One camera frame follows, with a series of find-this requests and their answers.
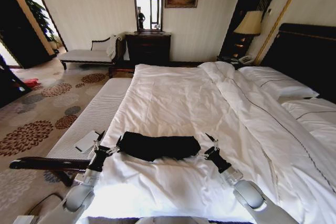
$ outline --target dark wooden headboard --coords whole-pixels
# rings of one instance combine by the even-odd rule
[[[336,27],[284,23],[260,65],[274,68],[336,103]]]

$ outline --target potted plant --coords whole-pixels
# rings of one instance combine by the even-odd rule
[[[25,0],[30,11],[32,12],[33,16],[35,17],[38,25],[40,26],[41,30],[44,33],[44,36],[46,36],[47,40],[49,41],[52,49],[55,51],[57,50],[57,41],[54,36],[53,30],[49,27],[48,17],[43,14],[43,11],[45,11],[45,8],[38,3],[36,3],[34,0]]]

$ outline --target red object on floor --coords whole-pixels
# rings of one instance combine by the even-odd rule
[[[36,85],[39,84],[39,83],[37,83],[37,81],[38,81],[37,78],[28,79],[28,80],[24,80],[24,84],[27,85],[28,87],[32,88],[32,87],[35,87]]]

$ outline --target carpet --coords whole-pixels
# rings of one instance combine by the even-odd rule
[[[12,69],[21,80],[38,78],[40,84],[0,108],[1,223],[13,223],[47,195],[65,196],[69,190],[50,172],[8,168],[19,157],[45,157],[109,80],[107,66],[67,65],[64,70],[55,58],[30,69]],[[132,74],[116,73],[114,77]],[[59,201],[52,196],[34,212],[44,215]]]

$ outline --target pillow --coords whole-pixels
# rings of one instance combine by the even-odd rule
[[[289,101],[282,106],[332,155],[336,152],[336,104],[324,99]]]
[[[302,83],[269,67],[242,67],[243,76],[253,81],[275,100],[280,97],[311,98],[319,94]]]
[[[107,46],[107,49],[106,49],[106,53],[107,53],[107,56],[111,58],[111,60],[113,60],[116,56],[116,53],[115,53],[115,43],[116,43],[116,40],[117,40],[117,35],[111,35],[110,37],[111,39],[109,40],[109,44]]]
[[[105,51],[111,43],[111,38],[102,41],[92,41],[91,51]]]
[[[336,125],[336,104],[325,99],[287,101],[282,106],[296,120],[312,120],[313,123],[324,121]]]

